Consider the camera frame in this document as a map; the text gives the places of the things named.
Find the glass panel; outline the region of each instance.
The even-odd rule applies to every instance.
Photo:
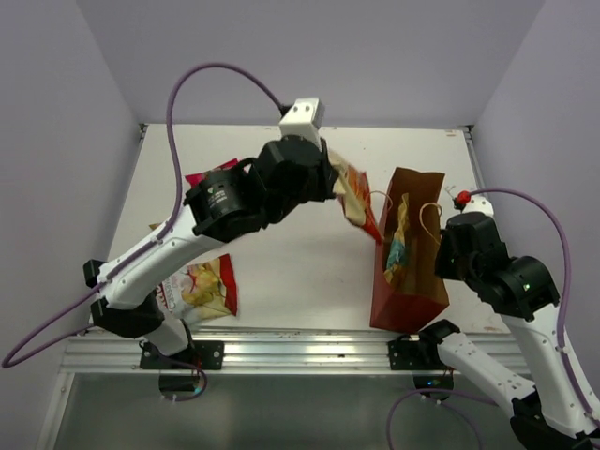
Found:
[[[409,376],[210,373],[204,395],[172,404],[156,374],[79,375],[55,448],[380,450],[389,408],[411,387]],[[456,389],[479,394],[460,377]],[[498,408],[449,401],[479,426],[487,450],[521,448]],[[459,416],[419,396],[397,408],[392,435],[397,450],[477,448]]]

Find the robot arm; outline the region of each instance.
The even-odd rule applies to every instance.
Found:
[[[509,371],[477,349],[450,322],[434,323],[420,337],[434,357],[462,372],[510,417],[525,448],[592,449],[596,425],[569,382],[556,338],[559,295],[547,268],[535,258],[509,257],[483,197],[451,217],[443,232],[436,272],[462,280],[501,315],[515,337],[533,382]],[[567,347],[572,349],[567,338]],[[593,393],[577,356],[570,354],[578,383],[596,411]]]
[[[91,306],[94,324],[124,338],[145,337],[162,354],[189,360],[189,330],[158,309],[156,286],[205,252],[279,223],[298,204],[335,197],[338,173],[319,137],[322,118],[318,99],[296,100],[280,122],[282,138],[268,142],[258,157],[207,174],[186,193],[174,224],[162,238],[158,237],[166,222],[115,260],[88,262],[84,266],[88,286],[105,283]],[[140,258],[108,277],[117,264],[149,244],[152,247]]]

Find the white table surface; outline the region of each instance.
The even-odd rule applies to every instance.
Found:
[[[444,185],[475,188],[464,135],[459,130],[326,127],[330,148],[367,171],[373,190],[386,191],[396,166],[446,173]],[[203,172],[232,158],[257,156],[278,139],[277,127],[180,125],[175,139],[183,174]],[[184,192],[188,184],[184,180]],[[116,258],[164,220],[173,207],[174,181],[164,125],[147,129],[131,180],[111,258]],[[385,198],[373,195],[376,218]],[[454,215],[442,193],[442,224]],[[374,243],[352,227],[336,201],[297,207],[283,222],[244,236],[198,261],[232,255],[239,289],[237,317],[205,326],[368,330]],[[505,333],[491,307],[462,283],[446,281],[450,307],[439,316],[469,333]]]

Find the lavender wall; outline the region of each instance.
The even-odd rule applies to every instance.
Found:
[[[547,0],[475,127],[487,186],[530,192],[562,221],[573,252],[567,329],[600,390],[600,2]],[[494,197],[515,253],[537,256],[563,285],[551,224],[523,201]]]
[[[0,2],[0,60],[4,357],[85,292],[82,264],[107,254],[138,131],[74,1]],[[86,315],[82,308],[52,335]],[[34,448],[61,351],[0,370],[0,447]]]
[[[188,67],[224,60],[293,100],[320,96],[328,125],[474,123],[543,0],[78,0],[127,102],[164,122]],[[222,71],[184,87],[176,119],[273,123],[271,105]]]

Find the crumpled chip bag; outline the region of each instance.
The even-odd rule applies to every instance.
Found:
[[[387,283],[396,289],[406,277],[409,264],[409,251],[407,246],[407,233],[409,222],[409,194],[402,194],[400,205],[397,208],[397,229],[392,237],[390,253],[387,256],[383,276]]]
[[[226,171],[237,164],[239,161],[237,157],[232,159],[231,161],[227,161],[220,166],[217,166],[215,169],[211,169],[210,171],[201,172],[201,173],[192,173],[190,175],[186,175],[186,180],[190,186],[194,187],[198,183],[200,183],[205,177],[207,173],[216,172],[216,171]]]
[[[334,184],[344,216],[355,227],[363,229],[380,244],[383,241],[377,220],[371,208],[370,188],[367,174],[360,172],[338,153],[329,150],[329,163],[339,176]]]
[[[160,224],[150,225],[155,230]],[[237,316],[237,284],[229,254],[181,268],[157,286],[158,306],[193,325]]]

